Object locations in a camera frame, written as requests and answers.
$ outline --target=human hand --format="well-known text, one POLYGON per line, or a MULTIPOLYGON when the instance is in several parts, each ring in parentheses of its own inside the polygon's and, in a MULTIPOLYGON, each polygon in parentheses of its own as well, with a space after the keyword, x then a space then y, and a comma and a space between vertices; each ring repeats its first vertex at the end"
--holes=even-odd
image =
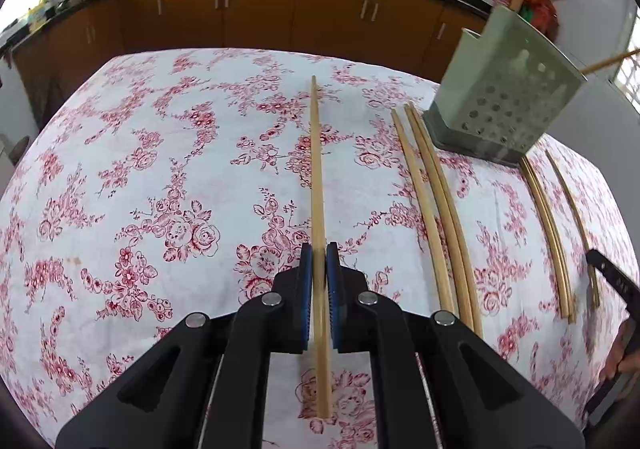
POLYGON ((613 379, 616 375, 616 371, 620 373, 632 373, 640 371, 640 351, 625 355, 625 347, 622 344, 622 339, 625 336, 626 329, 629 328, 628 320, 623 321, 618 328, 618 335, 616 340, 613 341, 613 346, 607 355, 607 360, 604 364, 604 368, 600 371, 600 380, 613 379))

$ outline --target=brown cabinet door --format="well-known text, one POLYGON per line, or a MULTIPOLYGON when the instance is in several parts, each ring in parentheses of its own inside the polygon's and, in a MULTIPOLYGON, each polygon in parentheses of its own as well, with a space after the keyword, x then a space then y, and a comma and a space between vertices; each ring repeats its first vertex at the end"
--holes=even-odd
POLYGON ((373 0, 296 0, 291 48, 364 60, 373 0))
POLYGON ((420 76, 434 82, 440 82, 456 48, 458 48, 462 29, 468 28, 474 32, 482 33, 485 24, 486 21, 477 15, 458 8, 445 7, 427 51, 424 53, 420 76))
POLYGON ((164 50, 168 32, 185 31, 164 24, 164 0, 118 0, 118 9, 127 53, 164 50))
POLYGON ((364 61, 418 75, 442 8, 436 0, 374 0, 364 61))
POLYGON ((164 0, 169 48, 222 46, 223 0, 164 0))
POLYGON ((295 0, 221 0, 224 44, 235 48, 289 50, 295 0))
POLYGON ((49 31, 40 30, 21 42, 12 51, 14 65, 29 97, 33 116, 38 127, 46 124, 45 113, 51 97, 55 99, 55 109, 62 104, 59 90, 53 90, 53 56, 49 55, 49 31))
POLYGON ((92 66, 98 71, 110 59, 122 55, 122 30, 118 0, 100 0, 89 7, 92 66))
POLYGON ((95 72, 89 9, 68 16, 49 31, 49 53, 64 99, 95 72))

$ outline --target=perforated holder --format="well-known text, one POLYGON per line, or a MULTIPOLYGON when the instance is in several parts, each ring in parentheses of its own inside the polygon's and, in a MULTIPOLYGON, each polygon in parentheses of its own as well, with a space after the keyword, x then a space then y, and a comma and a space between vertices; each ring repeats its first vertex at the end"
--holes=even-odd
POLYGON ((482 35, 463 30, 424 120, 440 148, 516 165, 585 80, 551 41, 498 6, 482 35))

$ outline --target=metal screw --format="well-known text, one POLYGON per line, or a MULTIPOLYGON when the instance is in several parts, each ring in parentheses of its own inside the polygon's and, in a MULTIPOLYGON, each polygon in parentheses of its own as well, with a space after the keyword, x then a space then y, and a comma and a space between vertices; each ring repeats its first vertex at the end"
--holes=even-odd
POLYGON ((207 322, 207 317, 200 312, 195 312, 193 314, 187 315, 187 318, 184 320, 184 323, 189 328, 200 328, 207 322))
POLYGON ((451 326, 454 322, 456 322, 456 316, 451 312, 447 312, 446 310, 440 310, 436 312, 436 315, 433 317, 440 326, 451 326))
POLYGON ((275 306, 276 304, 280 304, 281 301, 282 296, 278 292, 268 292, 262 296, 262 304, 266 304, 267 306, 275 306))
POLYGON ((378 302, 378 296, 369 291, 360 292, 360 294, 358 295, 358 301, 360 301, 362 304, 371 306, 372 304, 378 302))

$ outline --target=floral tablecloth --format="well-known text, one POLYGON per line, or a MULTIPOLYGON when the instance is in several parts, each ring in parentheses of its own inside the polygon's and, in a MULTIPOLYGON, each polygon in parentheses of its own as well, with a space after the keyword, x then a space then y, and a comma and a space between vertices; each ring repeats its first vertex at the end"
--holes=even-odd
MULTIPOLYGON (((114 58, 50 121, 0 202, 0 375, 50 443, 191 311, 234 311, 297 264, 310 235, 312 75, 327 240, 405 310, 439 308, 390 117, 405 102, 427 108, 436 84, 263 50, 114 58)), ((543 137, 529 158, 569 263, 578 310, 571 326, 559 318, 550 254, 520 173, 449 152, 440 159, 470 249, 484 339, 579 423, 623 304, 600 279, 602 307, 588 309, 580 236, 546 148, 591 244, 636 279, 638 265, 600 172, 543 137)), ((312 364, 309 353, 272 356, 264 446, 374 447, 368 356, 334 354, 329 420, 314 412, 312 364)))

